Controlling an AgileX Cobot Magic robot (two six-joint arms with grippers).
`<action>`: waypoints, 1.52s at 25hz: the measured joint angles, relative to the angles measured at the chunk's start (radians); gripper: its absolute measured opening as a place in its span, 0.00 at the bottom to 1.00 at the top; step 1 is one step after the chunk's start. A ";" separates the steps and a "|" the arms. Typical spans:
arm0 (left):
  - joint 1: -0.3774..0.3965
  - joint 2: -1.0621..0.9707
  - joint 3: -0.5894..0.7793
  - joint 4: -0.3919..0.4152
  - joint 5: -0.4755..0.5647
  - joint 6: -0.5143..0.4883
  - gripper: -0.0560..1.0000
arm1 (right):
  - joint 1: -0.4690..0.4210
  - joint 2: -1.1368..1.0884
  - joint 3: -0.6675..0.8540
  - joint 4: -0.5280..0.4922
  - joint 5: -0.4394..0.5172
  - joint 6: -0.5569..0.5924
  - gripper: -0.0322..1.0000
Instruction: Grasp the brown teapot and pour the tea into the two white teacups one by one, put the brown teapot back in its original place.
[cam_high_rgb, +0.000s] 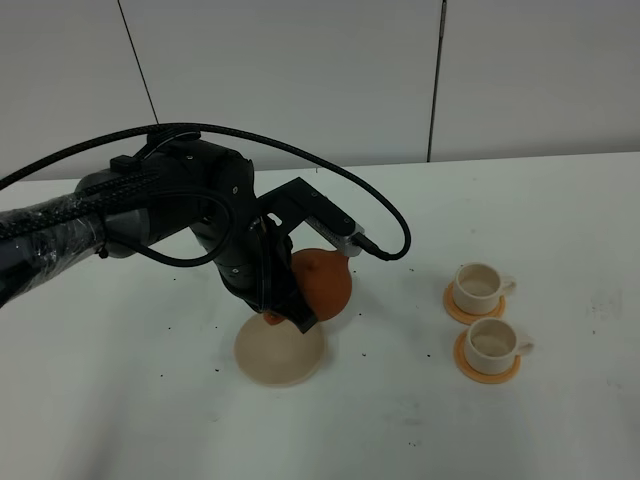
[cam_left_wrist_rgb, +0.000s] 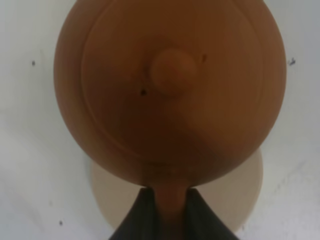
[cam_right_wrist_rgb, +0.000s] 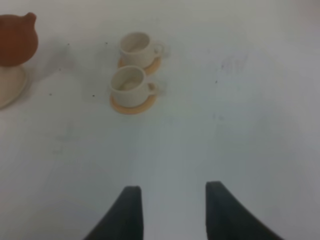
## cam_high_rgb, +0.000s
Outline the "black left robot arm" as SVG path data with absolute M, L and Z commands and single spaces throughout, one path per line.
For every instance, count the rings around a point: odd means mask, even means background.
M 176 268 L 216 266 L 257 313 L 317 321 L 291 267 L 291 241 L 254 192 L 253 163 L 197 138 L 174 139 L 83 178 L 76 190 L 1 215 L 1 301 L 93 254 L 134 254 Z

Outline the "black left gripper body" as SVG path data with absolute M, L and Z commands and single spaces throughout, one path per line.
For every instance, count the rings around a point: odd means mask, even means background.
M 292 242 L 269 217 L 235 230 L 214 259 L 224 286 L 257 313 L 300 313 L 300 289 L 291 267 Z

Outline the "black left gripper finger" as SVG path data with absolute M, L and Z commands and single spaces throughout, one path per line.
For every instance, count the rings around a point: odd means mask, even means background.
M 318 323 L 318 318 L 298 288 L 288 292 L 277 304 L 277 313 L 305 334 Z

